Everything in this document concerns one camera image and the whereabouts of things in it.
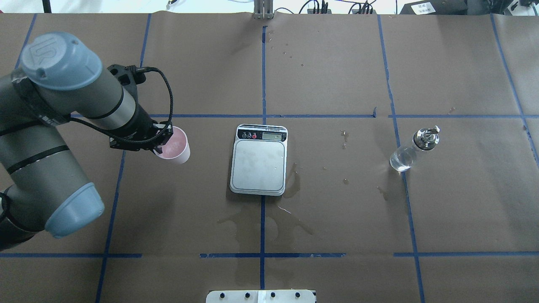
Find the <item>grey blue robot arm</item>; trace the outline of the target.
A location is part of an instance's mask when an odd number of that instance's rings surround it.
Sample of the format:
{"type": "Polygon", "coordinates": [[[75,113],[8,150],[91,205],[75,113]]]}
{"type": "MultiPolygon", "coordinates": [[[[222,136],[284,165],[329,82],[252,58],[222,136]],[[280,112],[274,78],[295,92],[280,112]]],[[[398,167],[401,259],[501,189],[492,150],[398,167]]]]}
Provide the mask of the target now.
{"type": "Polygon", "coordinates": [[[102,215],[104,203],[57,127],[77,122],[120,150],[161,153],[173,136],[170,111],[157,122],[137,85],[156,67],[110,65],[78,37],[48,32],[23,48],[20,66],[1,77],[1,164],[13,184],[1,192],[1,250],[46,231],[69,236],[102,215]]]}

